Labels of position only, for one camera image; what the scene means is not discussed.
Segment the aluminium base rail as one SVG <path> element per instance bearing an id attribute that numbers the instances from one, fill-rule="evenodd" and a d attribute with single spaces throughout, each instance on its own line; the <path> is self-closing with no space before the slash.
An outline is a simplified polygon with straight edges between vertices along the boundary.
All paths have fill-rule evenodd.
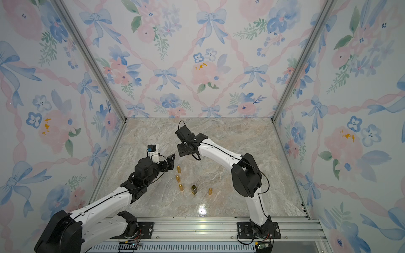
<path id="1" fill-rule="evenodd" d="M 238 228 L 246 217 L 154 218 L 149 239 L 124 243 L 110 239 L 94 246 L 92 253 L 253 253 L 255 244 L 243 239 Z M 266 242 L 272 253 L 330 253 L 321 224 L 306 217 L 272 217 L 279 239 Z"/>

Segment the green circuit board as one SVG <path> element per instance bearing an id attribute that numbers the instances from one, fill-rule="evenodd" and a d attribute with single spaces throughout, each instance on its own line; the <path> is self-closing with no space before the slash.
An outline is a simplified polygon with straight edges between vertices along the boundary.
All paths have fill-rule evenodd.
<path id="1" fill-rule="evenodd" d="M 271 242 L 256 242 L 255 253 L 272 253 L 273 245 Z"/>

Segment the aluminium corner post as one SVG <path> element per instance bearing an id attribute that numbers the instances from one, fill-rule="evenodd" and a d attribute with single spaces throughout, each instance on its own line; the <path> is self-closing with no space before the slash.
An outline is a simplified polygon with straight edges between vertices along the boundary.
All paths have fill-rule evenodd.
<path id="1" fill-rule="evenodd" d="M 334 0 L 325 1 L 325 5 L 321 9 L 319 17 L 316 20 L 315 26 L 310 33 L 308 42 L 305 45 L 305 47 L 303 48 L 303 51 L 302 51 L 300 57 L 298 58 L 297 66 L 296 66 L 294 72 L 292 73 L 289 83 L 287 84 L 284 92 L 282 93 L 279 103 L 277 104 L 277 109 L 275 110 L 274 115 L 272 117 L 273 124 L 275 124 L 277 122 L 277 120 L 281 117 L 283 107 L 286 104 L 288 97 L 290 96 L 290 92 L 293 90 L 293 88 L 295 86 L 295 82 L 298 80 L 298 77 L 299 77 L 301 71 L 304 69 L 306 62 L 307 62 L 308 58 L 310 57 L 310 54 L 312 53 L 314 44 L 315 44 L 317 38 L 319 37 L 320 32 L 324 28 L 324 26 L 327 22 L 327 19 L 330 16 L 334 3 L 335 3 Z"/>
<path id="2" fill-rule="evenodd" d="M 107 98 L 110 100 L 112 107 L 118 113 L 120 119 L 125 123 L 127 121 L 127 117 L 124 115 L 123 109 L 121 108 L 116 97 L 114 96 L 112 89 L 107 84 L 107 82 L 102 74 L 101 69 L 97 65 L 97 61 L 96 61 L 95 57 L 93 56 L 89 47 L 87 46 L 84 37 L 82 36 L 80 30 L 78 29 L 78 27 L 77 27 L 75 21 L 73 20 L 66 5 L 64 4 L 63 1 L 60 1 L 60 0 L 51 1 L 51 4 L 54 6 L 56 12 L 60 15 L 62 21 L 66 24 L 68 31 L 71 32 L 72 37 L 77 42 L 82 56 L 84 57 L 90 70 L 95 75 L 97 81 L 101 85 Z"/>

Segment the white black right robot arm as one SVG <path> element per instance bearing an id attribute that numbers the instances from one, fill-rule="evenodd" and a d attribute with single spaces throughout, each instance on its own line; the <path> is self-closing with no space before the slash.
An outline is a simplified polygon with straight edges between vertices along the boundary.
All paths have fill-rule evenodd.
<path id="1" fill-rule="evenodd" d="M 175 132 L 181 141 L 177 145 L 181 157 L 191 155 L 196 160 L 207 157 L 231 172 L 233 187 L 246 200 L 250 212 L 250 223 L 258 230 L 268 230 L 272 224 L 266 214 L 260 194 L 262 194 L 263 174 L 252 155 L 231 152 L 213 142 L 208 136 L 195 135 L 185 126 Z"/>

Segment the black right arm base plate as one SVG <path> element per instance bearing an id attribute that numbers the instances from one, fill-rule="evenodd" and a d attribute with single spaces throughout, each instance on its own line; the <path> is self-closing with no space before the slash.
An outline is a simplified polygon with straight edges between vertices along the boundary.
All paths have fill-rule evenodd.
<path id="1" fill-rule="evenodd" d="M 257 239 L 281 239 L 281 232 L 277 222 L 272 222 L 269 227 L 259 232 L 258 229 L 253 229 L 250 222 L 238 222 L 237 223 L 237 236 L 239 239 L 252 239 L 253 235 Z"/>

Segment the aluminium corner post left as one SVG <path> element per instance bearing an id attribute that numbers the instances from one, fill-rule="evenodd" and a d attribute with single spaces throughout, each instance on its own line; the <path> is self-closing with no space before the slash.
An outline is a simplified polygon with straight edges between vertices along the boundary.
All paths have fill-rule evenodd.
<path id="1" fill-rule="evenodd" d="M 125 123 L 127 121 L 127 117 L 124 115 L 123 109 L 121 108 L 116 97 L 114 96 L 112 89 L 107 84 L 107 82 L 102 74 L 101 69 L 97 65 L 97 61 L 96 61 L 95 57 L 93 56 L 89 47 L 87 46 L 84 37 L 82 36 L 80 30 L 78 29 L 78 27 L 77 27 L 75 21 L 73 20 L 66 5 L 64 4 L 63 1 L 60 1 L 60 0 L 51 1 L 51 4 L 54 6 L 56 12 L 60 15 L 62 21 L 66 24 L 68 31 L 71 32 L 72 37 L 77 42 L 82 56 L 84 57 L 90 70 L 95 75 L 97 81 L 101 85 L 107 98 L 110 100 L 112 107 L 118 113 L 120 119 Z"/>

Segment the aluminium corner post right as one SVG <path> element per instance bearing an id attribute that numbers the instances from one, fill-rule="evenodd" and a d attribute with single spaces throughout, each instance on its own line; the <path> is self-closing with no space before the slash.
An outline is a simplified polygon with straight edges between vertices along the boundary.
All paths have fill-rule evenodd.
<path id="1" fill-rule="evenodd" d="M 299 77 L 301 71 L 304 69 L 306 62 L 307 62 L 308 58 L 310 57 L 310 54 L 312 53 L 314 44 L 315 44 L 317 38 L 319 37 L 320 32 L 324 28 L 324 26 L 327 22 L 327 19 L 330 16 L 334 3 L 335 3 L 334 0 L 325 1 L 325 5 L 321 9 L 319 17 L 316 20 L 315 26 L 310 33 L 308 42 L 305 45 L 305 47 L 303 48 L 303 51 L 302 51 L 300 57 L 298 58 L 297 66 L 296 66 L 294 72 L 292 73 L 289 83 L 287 84 L 284 92 L 282 93 L 279 103 L 277 104 L 277 109 L 275 110 L 274 115 L 272 117 L 273 124 L 275 124 L 277 122 L 277 120 L 281 117 L 283 107 L 286 104 L 288 97 L 290 96 L 290 92 L 293 90 L 293 88 L 295 86 L 295 82 L 298 80 L 298 77 Z"/>

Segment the gold square lipstick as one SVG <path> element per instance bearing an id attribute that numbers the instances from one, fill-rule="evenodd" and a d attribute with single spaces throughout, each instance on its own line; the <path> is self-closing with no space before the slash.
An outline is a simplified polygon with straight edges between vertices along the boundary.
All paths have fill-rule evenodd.
<path id="1" fill-rule="evenodd" d="M 191 186 L 191 190 L 193 195 L 197 194 L 198 192 L 197 187 L 194 184 Z"/>

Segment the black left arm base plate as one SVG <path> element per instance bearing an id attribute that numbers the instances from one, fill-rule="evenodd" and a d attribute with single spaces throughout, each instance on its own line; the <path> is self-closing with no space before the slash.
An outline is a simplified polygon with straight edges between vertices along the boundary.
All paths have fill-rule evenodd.
<path id="1" fill-rule="evenodd" d="M 124 232 L 113 239 L 151 239 L 154 230 L 154 222 L 137 222 L 135 229 Z"/>

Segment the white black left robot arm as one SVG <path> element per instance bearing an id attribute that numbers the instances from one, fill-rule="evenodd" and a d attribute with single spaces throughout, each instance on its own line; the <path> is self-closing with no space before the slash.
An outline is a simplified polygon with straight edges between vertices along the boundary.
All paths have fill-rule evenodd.
<path id="1" fill-rule="evenodd" d="M 55 213 L 34 247 L 36 253 L 86 253 L 116 236 L 134 237 L 137 218 L 123 208 L 140 199 L 150 185 L 175 167 L 174 154 L 148 155 L 116 190 L 80 209 Z"/>

